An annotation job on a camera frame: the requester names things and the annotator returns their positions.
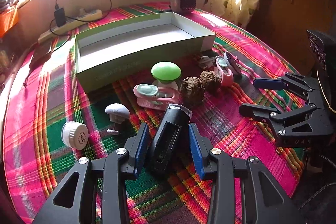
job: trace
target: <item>power strip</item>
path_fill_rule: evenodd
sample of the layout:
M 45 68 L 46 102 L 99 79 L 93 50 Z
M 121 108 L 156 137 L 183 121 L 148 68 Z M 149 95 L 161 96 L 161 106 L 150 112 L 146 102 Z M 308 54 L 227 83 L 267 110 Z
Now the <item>power strip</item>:
M 101 10 L 93 10 L 92 12 L 90 12 L 88 14 L 85 14 L 85 15 L 80 16 L 80 17 L 76 17 L 76 19 L 85 20 L 85 21 L 95 21 L 95 20 L 98 20 L 100 18 L 102 18 Z M 84 24 L 86 24 L 86 23 L 70 19 L 70 20 L 67 20 L 67 23 L 64 24 L 63 26 L 54 27 L 51 30 L 56 34 L 64 34 L 67 31 L 70 31 L 70 30 L 72 30 L 74 28 L 77 28 L 79 26 L 82 26 Z M 38 42 L 42 43 L 42 42 L 48 40 L 49 38 L 55 37 L 55 36 L 56 35 L 54 35 L 53 33 L 50 32 L 50 30 L 48 30 L 48 31 L 46 31 L 46 32 L 44 32 L 43 34 L 40 35 L 40 37 L 38 39 Z

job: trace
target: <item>white bottle cap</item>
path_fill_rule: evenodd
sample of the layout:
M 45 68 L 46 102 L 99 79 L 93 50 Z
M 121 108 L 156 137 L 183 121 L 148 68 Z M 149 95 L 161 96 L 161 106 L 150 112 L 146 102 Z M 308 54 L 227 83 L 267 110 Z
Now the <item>white bottle cap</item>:
M 66 146 L 82 150 L 87 144 L 89 131 L 85 124 L 69 121 L 62 128 L 61 138 Z

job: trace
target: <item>plaid bedsheet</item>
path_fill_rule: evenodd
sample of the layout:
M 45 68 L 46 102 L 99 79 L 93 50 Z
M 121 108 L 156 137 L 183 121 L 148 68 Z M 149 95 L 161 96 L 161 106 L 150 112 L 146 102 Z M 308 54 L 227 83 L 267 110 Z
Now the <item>plaid bedsheet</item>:
M 157 13 L 167 9 L 167 3 L 150 3 L 117 8 L 107 18 L 73 30 L 73 34 L 111 21 Z M 217 34 L 213 50 L 218 54 L 229 51 L 240 61 L 243 77 L 217 96 L 205 94 L 201 105 L 192 108 L 192 122 L 196 122 L 202 136 L 229 155 L 246 159 L 258 156 L 279 181 L 288 195 L 292 195 L 302 172 L 301 150 L 276 148 L 274 138 L 262 123 L 241 117 L 241 103 L 256 103 L 291 110 L 302 101 L 286 91 L 257 90 L 256 77 L 283 75 L 295 69 L 275 51 L 250 33 L 217 17 L 196 10 L 186 17 Z M 55 39 L 60 46 L 64 39 Z M 50 193 L 67 171 L 82 156 L 97 159 L 121 147 L 135 135 L 141 122 L 149 125 L 151 136 L 159 126 L 163 112 L 143 109 L 136 103 L 132 90 L 136 84 L 150 83 L 150 68 L 120 81 L 111 83 L 89 97 L 76 80 L 74 48 L 66 42 L 51 59 L 29 77 L 27 87 L 22 83 L 29 71 L 30 53 L 21 67 L 10 94 L 5 119 L 3 159 L 9 192 L 13 204 L 26 223 L 31 223 Z M 177 61 L 182 79 L 198 77 L 192 59 Z M 110 127 L 105 107 L 121 103 L 131 112 L 130 121 L 118 136 L 106 131 Z M 66 121 L 87 125 L 90 137 L 86 148 L 73 150 L 62 143 L 61 129 Z M 200 181 L 195 173 L 188 148 L 178 152 L 178 160 L 166 180 L 157 180 L 145 169 L 135 182 L 127 181 L 127 203 L 131 223 L 206 223 L 211 195 L 210 181 Z M 96 220 L 101 216 L 101 187 L 98 183 Z M 236 181 L 236 223 L 241 222 L 241 197 Z

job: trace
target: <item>mint green plastic part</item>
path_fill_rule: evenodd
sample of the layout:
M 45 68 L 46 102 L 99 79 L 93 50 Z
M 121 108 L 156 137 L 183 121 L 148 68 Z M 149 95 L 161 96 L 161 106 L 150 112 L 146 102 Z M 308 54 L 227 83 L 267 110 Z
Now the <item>mint green plastic part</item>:
M 140 84 L 136 88 L 141 95 L 155 96 L 159 92 L 159 89 L 155 85 Z
M 218 57 L 217 61 L 221 67 L 227 68 L 227 63 L 225 62 L 224 58 Z
M 167 84 L 181 76 L 181 69 L 174 63 L 160 62 L 152 67 L 152 75 L 161 83 Z

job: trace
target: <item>green lid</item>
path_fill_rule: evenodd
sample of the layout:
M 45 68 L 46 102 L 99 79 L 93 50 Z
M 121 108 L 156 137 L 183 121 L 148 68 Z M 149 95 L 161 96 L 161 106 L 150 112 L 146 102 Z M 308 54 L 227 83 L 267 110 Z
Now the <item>green lid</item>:
M 156 63 L 152 67 L 152 75 L 160 82 L 173 82 L 181 76 L 181 69 L 171 62 Z

